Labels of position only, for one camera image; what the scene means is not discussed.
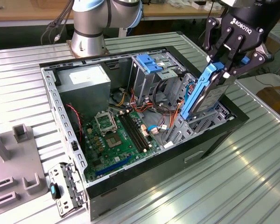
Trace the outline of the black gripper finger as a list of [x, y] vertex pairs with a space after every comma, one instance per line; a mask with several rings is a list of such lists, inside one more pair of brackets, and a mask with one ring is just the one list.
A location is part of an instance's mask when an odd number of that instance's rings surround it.
[[222, 76], [225, 79], [222, 82], [225, 85], [230, 85], [239, 76], [247, 74], [260, 66], [273, 61], [273, 55], [267, 50], [266, 45], [261, 43], [254, 49], [243, 51], [241, 47], [245, 43], [245, 37], [239, 35], [230, 52], [227, 56], [227, 62], [222, 71]]
[[208, 18], [206, 22], [203, 48], [207, 62], [232, 61], [233, 45], [232, 18]]

